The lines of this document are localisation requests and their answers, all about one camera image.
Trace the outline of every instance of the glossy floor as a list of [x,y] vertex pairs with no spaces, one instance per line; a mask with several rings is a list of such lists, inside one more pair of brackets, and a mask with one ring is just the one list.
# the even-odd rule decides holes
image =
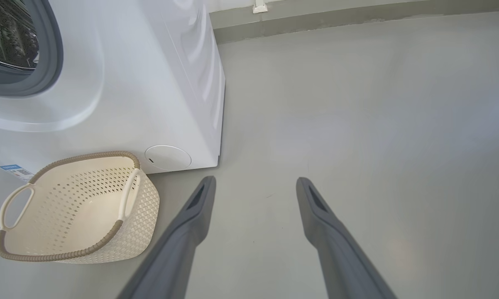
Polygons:
[[[155,239],[204,176],[217,178],[188,299],[326,297],[299,176],[397,297],[499,298],[499,13],[284,34],[220,54],[220,166],[151,176]],[[0,204],[14,180],[0,170]],[[111,299],[142,258],[0,259],[0,298]]]

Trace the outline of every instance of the basket rim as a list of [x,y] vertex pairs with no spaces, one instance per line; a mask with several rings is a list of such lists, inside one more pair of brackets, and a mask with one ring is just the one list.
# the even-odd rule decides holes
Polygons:
[[[87,154],[87,155],[80,155],[76,157],[70,157],[67,159],[61,159],[59,161],[56,161],[54,163],[50,163],[49,165],[45,166],[43,169],[39,170],[37,174],[31,178],[29,181],[29,184],[34,185],[35,182],[43,176],[46,172],[51,170],[52,168],[56,168],[60,165],[65,165],[69,163],[74,163],[78,161],[85,161],[88,159],[98,159],[98,158],[106,158],[106,157],[128,157],[132,159],[134,163],[134,167],[140,169],[141,168],[141,163],[139,162],[139,159],[132,153],[130,152],[125,152],[125,151],[113,151],[113,152],[102,152],[102,153],[94,153],[94,154]],[[1,229],[0,230],[0,256],[8,259],[8,260],[14,260],[14,261],[24,261],[24,262],[52,262],[52,261],[62,261],[62,260],[68,260],[68,259],[73,259],[75,257],[85,257],[86,255],[90,255],[94,253],[97,250],[100,250],[102,247],[106,246],[113,237],[118,233],[119,229],[122,227],[123,221],[122,220],[117,220],[113,227],[109,230],[109,232],[102,238],[102,240],[98,241],[96,244],[93,246],[90,246],[89,248],[85,248],[83,250],[76,250],[73,252],[66,252],[66,253],[60,253],[60,254],[47,254],[47,255],[23,255],[23,254],[14,254],[8,252],[8,250],[5,247],[5,238],[6,238],[6,231]]]

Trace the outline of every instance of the washing machine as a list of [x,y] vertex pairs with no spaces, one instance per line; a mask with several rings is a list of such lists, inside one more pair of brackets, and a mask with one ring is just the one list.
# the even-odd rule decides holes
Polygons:
[[0,167],[129,151],[215,167],[225,76],[203,0],[0,0]]

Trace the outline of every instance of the beige plastic basket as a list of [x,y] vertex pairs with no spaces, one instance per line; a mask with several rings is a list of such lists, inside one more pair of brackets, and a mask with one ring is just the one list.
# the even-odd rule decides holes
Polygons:
[[[32,194],[12,227],[5,211]],[[106,152],[57,161],[14,191],[0,209],[0,256],[90,264],[130,259],[150,243],[159,195],[137,157]]]

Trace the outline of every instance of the blue and white label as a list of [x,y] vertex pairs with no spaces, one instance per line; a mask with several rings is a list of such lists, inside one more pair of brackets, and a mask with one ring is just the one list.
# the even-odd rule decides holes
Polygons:
[[1,166],[1,168],[4,169],[5,171],[9,172],[10,174],[13,174],[14,176],[20,178],[21,180],[24,180],[24,181],[30,181],[30,179],[34,176],[34,174],[32,174],[28,170],[20,167],[17,164],[4,165],[4,166]]

